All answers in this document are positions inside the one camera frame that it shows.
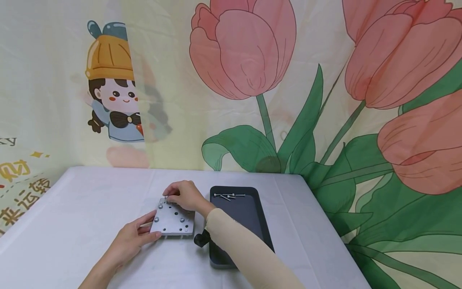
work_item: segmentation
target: backdrop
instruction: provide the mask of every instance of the backdrop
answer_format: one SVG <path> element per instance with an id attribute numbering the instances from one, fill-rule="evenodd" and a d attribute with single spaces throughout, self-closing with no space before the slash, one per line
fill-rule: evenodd
<path id="1" fill-rule="evenodd" d="M 372 288 L 460 288 L 459 7 L 9 1 L 0 235 L 69 166 L 294 173 Z"/>

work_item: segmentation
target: beige arm sleeve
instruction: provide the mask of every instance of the beige arm sleeve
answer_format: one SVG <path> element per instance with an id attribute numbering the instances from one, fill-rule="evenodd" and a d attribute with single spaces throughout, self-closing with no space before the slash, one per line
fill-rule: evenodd
<path id="1" fill-rule="evenodd" d="M 214 243 L 228 253 L 253 288 L 305 288 L 259 237 L 223 210 L 214 209 L 208 214 L 205 229 Z"/>

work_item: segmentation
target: screw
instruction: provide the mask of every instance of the screw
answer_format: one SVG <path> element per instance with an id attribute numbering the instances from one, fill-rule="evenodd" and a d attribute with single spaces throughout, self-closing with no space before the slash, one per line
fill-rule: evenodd
<path id="1" fill-rule="evenodd" d="M 231 201 L 230 199 L 228 199 L 227 197 L 225 197 L 223 195 L 220 195 L 220 197 L 224 198 L 225 200 Z"/>

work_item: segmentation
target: black plastic tray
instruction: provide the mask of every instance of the black plastic tray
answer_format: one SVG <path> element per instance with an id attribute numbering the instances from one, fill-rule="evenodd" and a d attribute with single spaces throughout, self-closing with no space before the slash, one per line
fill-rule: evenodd
<path id="1" fill-rule="evenodd" d="M 244 197 L 236 197 L 227 201 L 214 194 L 236 194 Z M 217 208 L 222 209 L 235 221 L 257 235 L 274 252 L 273 242 L 269 234 L 265 214 L 261 207 L 258 191 L 252 187 L 227 187 L 214 186 L 210 189 L 210 202 Z M 213 241 L 209 245 L 210 264 L 216 269 L 235 269 L 236 265 L 230 256 L 220 249 Z"/>

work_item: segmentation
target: left hand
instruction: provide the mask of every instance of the left hand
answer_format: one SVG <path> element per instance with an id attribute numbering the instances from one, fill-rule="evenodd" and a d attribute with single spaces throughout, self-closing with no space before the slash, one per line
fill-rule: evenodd
<path id="1" fill-rule="evenodd" d="M 152 224 L 141 227 L 141 225 L 152 222 L 156 212 L 157 210 L 154 210 L 123 226 L 109 249 L 101 257 L 99 264 L 107 269 L 118 270 L 135 257 L 142 246 L 157 241 L 162 234 L 160 232 L 150 233 Z"/>

